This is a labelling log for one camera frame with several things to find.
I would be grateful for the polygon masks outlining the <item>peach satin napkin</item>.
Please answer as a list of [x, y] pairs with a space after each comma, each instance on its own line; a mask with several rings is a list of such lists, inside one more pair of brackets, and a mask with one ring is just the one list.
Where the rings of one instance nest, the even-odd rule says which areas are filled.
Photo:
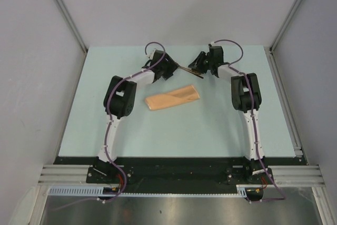
[[200, 95], [196, 88], [188, 85], [167, 93], [149, 96], [145, 99], [145, 103], [151, 111], [156, 111], [190, 103], [199, 98]]

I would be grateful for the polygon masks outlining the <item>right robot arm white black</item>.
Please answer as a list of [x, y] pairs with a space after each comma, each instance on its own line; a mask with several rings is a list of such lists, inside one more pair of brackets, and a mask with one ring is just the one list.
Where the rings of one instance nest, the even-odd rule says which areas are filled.
[[225, 62], [223, 48], [212, 44], [209, 45], [209, 51], [201, 51], [188, 68], [201, 74], [210, 71], [212, 75], [230, 83], [232, 105], [241, 116], [244, 139], [247, 141], [243, 178], [248, 183], [256, 183], [266, 171], [259, 131], [258, 114], [262, 95], [257, 75], [246, 74], [234, 68], [231, 63]]

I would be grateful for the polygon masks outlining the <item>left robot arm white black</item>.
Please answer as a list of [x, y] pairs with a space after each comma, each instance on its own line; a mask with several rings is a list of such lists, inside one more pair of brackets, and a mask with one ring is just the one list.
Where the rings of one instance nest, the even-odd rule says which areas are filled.
[[121, 121], [129, 116], [134, 108], [136, 91], [160, 78], [169, 79], [177, 69], [174, 60], [165, 51], [154, 50], [148, 57], [149, 60], [140, 71], [125, 78], [114, 76], [108, 86], [103, 101], [107, 114], [104, 144], [93, 164], [98, 177], [106, 183], [112, 182], [120, 172], [114, 163], [117, 157], [116, 133]]

